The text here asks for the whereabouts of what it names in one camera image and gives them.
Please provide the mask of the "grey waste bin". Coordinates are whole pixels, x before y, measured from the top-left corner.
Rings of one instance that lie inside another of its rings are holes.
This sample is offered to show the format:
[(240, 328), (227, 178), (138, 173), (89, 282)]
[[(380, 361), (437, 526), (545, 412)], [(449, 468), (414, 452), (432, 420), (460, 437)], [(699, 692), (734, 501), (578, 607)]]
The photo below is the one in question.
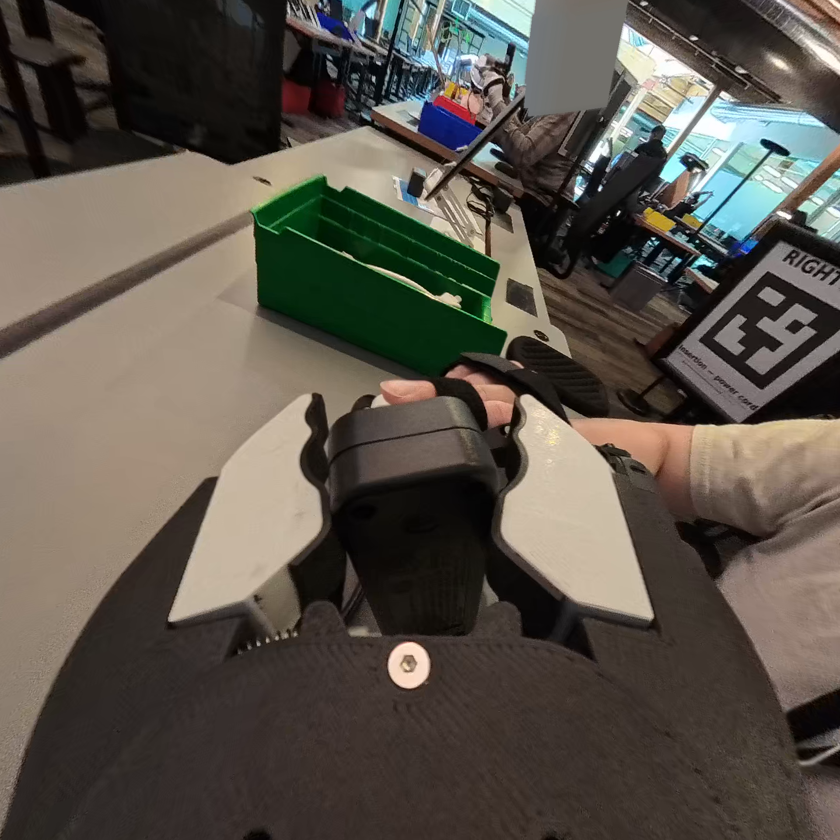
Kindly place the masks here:
[(630, 312), (640, 312), (666, 289), (667, 279), (639, 261), (633, 262), (608, 291), (611, 302)]

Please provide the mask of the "paper sheet with blue print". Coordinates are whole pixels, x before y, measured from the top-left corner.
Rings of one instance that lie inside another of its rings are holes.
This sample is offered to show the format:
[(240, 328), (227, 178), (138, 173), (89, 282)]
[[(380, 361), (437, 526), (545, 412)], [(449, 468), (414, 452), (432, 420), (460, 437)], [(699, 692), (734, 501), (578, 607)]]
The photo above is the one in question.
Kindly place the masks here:
[(411, 204), (412, 206), (417, 207), (428, 214), (438, 214), (439, 208), (437, 200), (434, 199), (430, 202), (425, 197), (414, 196), (408, 191), (408, 182), (402, 178), (397, 177), (396, 175), (392, 177), (392, 183), (395, 189), (396, 197), (400, 201)]

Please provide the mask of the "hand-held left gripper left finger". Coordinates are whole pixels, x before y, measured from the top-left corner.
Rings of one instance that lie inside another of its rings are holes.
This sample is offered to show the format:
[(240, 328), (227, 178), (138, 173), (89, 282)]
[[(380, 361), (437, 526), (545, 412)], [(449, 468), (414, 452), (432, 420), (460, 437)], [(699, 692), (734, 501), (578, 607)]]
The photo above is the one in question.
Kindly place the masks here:
[(326, 423), (309, 393), (254, 432), (222, 467), (181, 583), (171, 625), (240, 617), (295, 625), (301, 595), (292, 565), (325, 535), (323, 493), (305, 471), (308, 445)]

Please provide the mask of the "person's right forearm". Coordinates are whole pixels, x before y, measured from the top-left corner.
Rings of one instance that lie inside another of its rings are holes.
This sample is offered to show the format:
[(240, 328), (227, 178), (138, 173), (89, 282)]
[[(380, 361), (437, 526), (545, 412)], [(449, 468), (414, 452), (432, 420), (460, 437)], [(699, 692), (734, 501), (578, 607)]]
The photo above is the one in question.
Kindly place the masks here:
[(574, 419), (571, 425), (592, 445), (613, 445), (646, 467), (675, 518), (697, 519), (690, 493), (694, 427), (611, 418)]

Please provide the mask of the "person's right hand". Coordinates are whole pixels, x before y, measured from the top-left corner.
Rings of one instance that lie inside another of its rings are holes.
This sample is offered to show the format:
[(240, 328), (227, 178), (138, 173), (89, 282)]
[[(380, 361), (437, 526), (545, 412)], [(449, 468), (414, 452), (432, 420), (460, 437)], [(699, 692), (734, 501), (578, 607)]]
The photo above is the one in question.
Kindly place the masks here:
[(512, 420), (516, 399), (534, 397), (565, 422), (559, 394), (544, 375), (520, 364), (486, 353), (464, 353), (439, 377), (381, 383), (381, 397), (389, 405), (402, 405), (452, 396), (465, 403), (482, 431), (503, 427)]

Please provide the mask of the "black office chair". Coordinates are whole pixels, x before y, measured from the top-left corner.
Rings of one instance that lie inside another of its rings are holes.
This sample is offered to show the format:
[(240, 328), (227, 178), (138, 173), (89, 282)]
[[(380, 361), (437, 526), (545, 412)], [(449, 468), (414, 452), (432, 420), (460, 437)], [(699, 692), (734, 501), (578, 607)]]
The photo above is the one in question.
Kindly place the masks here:
[(537, 267), (550, 270), (559, 279), (569, 278), (604, 223), (622, 210), (642, 186), (657, 178), (664, 166), (665, 159), (637, 155), (582, 204), (559, 195), (540, 235), (535, 255)]

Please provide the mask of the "person's light grey sleeve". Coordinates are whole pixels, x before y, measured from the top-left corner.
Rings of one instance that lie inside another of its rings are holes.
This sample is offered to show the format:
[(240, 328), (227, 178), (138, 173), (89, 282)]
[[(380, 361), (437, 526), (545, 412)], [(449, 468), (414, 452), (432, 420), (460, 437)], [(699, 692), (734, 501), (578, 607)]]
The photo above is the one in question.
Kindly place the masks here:
[(782, 705), (838, 688), (838, 421), (698, 426), (689, 490), (700, 518), (754, 538), (718, 587)]

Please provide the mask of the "dark wooden furniture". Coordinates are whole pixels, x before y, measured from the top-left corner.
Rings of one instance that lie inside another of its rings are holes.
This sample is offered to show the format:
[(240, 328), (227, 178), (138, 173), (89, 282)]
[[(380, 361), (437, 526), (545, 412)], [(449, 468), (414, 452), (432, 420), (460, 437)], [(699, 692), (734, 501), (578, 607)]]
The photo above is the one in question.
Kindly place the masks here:
[(27, 67), (36, 75), (49, 129), (60, 140), (73, 143), (88, 131), (87, 114), (72, 75), (72, 68), (83, 63), (84, 57), (56, 44), (45, 2), (17, 1), (16, 6), (24, 33), (12, 38), (5, 17), (1, 17), (2, 81), (28, 165), (34, 176), (42, 179), (50, 177), (51, 172), (20, 67)]

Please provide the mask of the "blue plastic bin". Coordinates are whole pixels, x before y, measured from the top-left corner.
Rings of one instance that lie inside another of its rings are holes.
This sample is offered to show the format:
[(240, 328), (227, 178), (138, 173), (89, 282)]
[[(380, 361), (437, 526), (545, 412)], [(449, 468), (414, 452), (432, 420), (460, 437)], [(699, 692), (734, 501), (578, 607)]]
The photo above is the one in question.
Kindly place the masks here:
[(451, 151), (468, 146), (482, 133), (480, 126), (471, 125), (453, 114), (425, 101), (420, 113), (417, 132)]

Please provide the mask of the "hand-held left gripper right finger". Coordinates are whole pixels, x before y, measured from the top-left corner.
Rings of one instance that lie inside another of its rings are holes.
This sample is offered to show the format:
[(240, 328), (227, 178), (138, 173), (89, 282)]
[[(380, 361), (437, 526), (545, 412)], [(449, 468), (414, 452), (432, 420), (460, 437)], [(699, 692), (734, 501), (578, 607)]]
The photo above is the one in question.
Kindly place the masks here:
[(653, 623), (613, 469), (534, 396), (520, 396), (514, 407), (518, 471), (498, 498), (491, 527), (497, 548), (563, 616)]

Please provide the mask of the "black monitor screen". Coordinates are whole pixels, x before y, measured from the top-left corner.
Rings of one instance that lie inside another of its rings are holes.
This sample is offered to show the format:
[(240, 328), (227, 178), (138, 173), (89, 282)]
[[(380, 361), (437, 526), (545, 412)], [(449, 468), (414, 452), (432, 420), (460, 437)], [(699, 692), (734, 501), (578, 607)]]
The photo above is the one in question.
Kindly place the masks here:
[(286, 2), (101, 5), (121, 129), (226, 163), (280, 149)]

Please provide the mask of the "black floor lamp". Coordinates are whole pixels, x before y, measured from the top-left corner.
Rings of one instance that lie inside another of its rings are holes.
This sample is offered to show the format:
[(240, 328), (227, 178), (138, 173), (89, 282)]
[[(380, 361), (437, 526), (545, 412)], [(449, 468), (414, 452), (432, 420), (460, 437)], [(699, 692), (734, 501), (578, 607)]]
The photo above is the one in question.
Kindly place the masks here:
[(759, 158), (759, 160), (752, 167), (752, 169), (742, 177), (741, 181), (734, 186), (730, 193), (725, 196), (725, 198), (721, 201), (718, 207), (716, 207), (713, 211), (710, 212), (707, 218), (698, 227), (698, 233), (702, 232), (704, 228), (709, 225), (711, 220), (719, 214), (720, 210), (722, 210), (726, 205), (730, 203), (732, 198), (735, 195), (737, 195), (738, 192), (752, 179), (752, 177), (757, 173), (757, 171), (765, 165), (769, 158), (773, 156), (780, 156), (782, 159), (784, 159), (790, 155), (790, 151), (786, 147), (784, 147), (780, 143), (775, 142), (774, 140), (761, 139), (759, 144), (761, 148), (763, 148), (763, 155)]

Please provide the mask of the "clear stand with white base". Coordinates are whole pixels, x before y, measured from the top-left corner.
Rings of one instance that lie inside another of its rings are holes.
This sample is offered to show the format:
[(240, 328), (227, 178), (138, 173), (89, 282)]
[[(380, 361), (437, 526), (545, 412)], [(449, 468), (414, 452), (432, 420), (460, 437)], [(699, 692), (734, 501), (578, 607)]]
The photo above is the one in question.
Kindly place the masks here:
[(455, 236), (470, 248), (476, 246), (480, 230), (473, 213), (459, 201), (449, 186), (438, 189), (448, 170), (438, 167), (432, 170), (424, 183), (424, 201), (434, 208), (452, 228)]

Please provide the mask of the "green plastic bin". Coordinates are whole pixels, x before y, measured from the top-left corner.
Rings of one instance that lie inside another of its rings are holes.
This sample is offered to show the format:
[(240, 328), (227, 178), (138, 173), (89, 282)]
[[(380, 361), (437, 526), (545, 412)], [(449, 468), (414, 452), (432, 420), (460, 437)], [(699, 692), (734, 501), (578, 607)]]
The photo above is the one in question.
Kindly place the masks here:
[(499, 354), (499, 264), (349, 186), (312, 177), (251, 210), (257, 302), (415, 372)]

